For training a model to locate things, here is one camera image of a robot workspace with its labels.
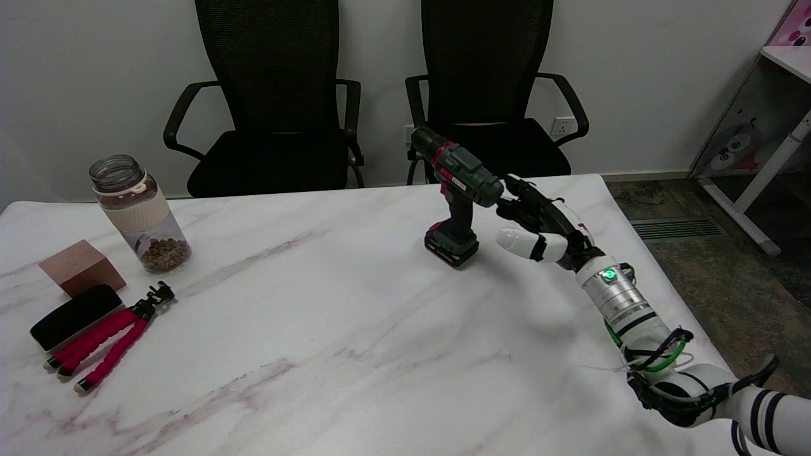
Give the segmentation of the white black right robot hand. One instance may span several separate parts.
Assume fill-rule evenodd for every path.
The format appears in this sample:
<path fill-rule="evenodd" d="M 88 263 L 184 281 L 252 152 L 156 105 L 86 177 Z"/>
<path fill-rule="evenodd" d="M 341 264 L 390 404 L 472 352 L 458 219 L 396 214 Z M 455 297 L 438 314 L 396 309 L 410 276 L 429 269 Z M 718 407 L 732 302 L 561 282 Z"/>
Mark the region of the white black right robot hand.
<path fill-rule="evenodd" d="M 605 256 L 563 198 L 548 198 L 533 182 L 514 174 L 505 178 L 505 187 L 513 199 L 499 199 L 496 214 L 521 226 L 505 227 L 496 234 L 496 243 L 505 251 L 533 262 L 556 263 L 574 272 Z"/>

